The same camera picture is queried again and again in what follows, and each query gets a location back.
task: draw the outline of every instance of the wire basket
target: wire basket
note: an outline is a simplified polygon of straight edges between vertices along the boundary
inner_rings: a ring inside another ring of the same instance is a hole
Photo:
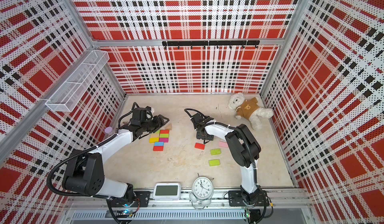
[[[72,112],[108,60],[107,51],[92,50],[46,102],[46,106],[56,112]]]

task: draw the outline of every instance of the white teddy bear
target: white teddy bear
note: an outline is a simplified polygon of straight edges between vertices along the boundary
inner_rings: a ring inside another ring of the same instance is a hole
[[[259,117],[270,118],[273,116],[272,109],[259,107],[255,97],[250,100],[246,100],[243,93],[241,92],[231,96],[229,99],[228,108],[236,110],[236,119],[241,119],[244,117],[249,120],[254,130],[258,130],[262,126]]]

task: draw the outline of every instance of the beige floor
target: beige floor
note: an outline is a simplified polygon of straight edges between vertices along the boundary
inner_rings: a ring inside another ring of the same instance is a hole
[[[235,119],[234,111],[227,107],[229,97],[227,94],[130,96],[122,114],[129,112],[133,102],[141,107],[153,107],[155,115],[161,114],[172,123],[169,143],[164,144],[164,151],[154,152],[149,136],[135,140],[105,163],[105,175],[132,183],[135,188],[153,188],[157,182],[171,181],[180,182],[182,187],[190,187],[199,173],[200,176],[214,178],[212,183],[215,187],[239,187],[240,167],[233,160],[229,149],[221,148],[221,154],[210,155],[210,149],[219,148],[218,137],[207,143],[205,150],[195,149],[195,143],[202,143],[202,140],[196,139],[193,124],[184,112],[184,108],[193,108],[222,123],[232,126],[246,124],[262,148],[257,171],[259,184],[292,186],[269,121],[262,120],[264,127],[259,131],[253,130],[246,119]],[[220,166],[210,167],[208,161],[212,159],[219,159]]]

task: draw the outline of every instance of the perforated wall panel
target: perforated wall panel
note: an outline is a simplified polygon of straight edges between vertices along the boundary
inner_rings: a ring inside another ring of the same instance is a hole
[[[103,140],[121,98],[101,71],[74,111],[48,111],[1,165],[0,222],[55,223],[66,197],[53,194],[46,176],[73,149],[84,150]],[[62,190],[65,165],[53,185]]]
[[[97,40],[281,38],[298,0],[73,0]]]
[[[277,49],[277,45],[102,48],[126,93],[259,92]]]
[[[61,0],[0,0],[0,140],[88,48]]]
[[[311,0],[266,93],[324,223],[384,222],[384,0]]]

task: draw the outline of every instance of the clock display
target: clock display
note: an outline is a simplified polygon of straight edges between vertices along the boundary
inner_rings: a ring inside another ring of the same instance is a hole
[[[213,185],[206,177],[199,177],[193,183],[192,191],[194,195],[199,199],[210,198],[213,193]]]

